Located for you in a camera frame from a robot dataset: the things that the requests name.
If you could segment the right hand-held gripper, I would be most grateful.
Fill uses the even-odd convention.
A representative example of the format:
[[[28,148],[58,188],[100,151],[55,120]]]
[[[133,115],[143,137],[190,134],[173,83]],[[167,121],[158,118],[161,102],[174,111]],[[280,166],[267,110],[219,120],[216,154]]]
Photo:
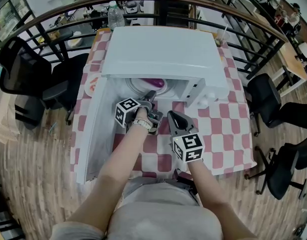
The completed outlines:
[[[170,110],[167,113],[172,151],[183,162],[201,160],[205,151],[202,136],[197,132],[194,121],[184,113]]]

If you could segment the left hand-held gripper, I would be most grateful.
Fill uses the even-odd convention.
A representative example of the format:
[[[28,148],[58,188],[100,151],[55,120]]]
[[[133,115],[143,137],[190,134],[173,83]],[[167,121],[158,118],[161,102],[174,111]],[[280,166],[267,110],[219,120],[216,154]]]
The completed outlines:
[[[136,118],[138,108],[145,108],[147,110],[148,119],[152,123],[152,128],[149,130],[149,134],[157,135],[164,115],[162,112],[156,110],[155,104],[152,103],[156,95],[157,92],[155,90],[150,90],[140,100],[127,98],[118,102],[115,107],[116,122],[122,128],[125,128],[127,132]]]

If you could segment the person's left hand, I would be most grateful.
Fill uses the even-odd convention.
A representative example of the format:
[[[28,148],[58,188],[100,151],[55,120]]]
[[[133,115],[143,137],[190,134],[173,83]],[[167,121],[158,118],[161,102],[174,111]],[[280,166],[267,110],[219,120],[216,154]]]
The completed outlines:
[[[136,113],[136,120],[143,120],[143,121],[149,121],[148,119],[148,111],[144,107],[139,107]]]

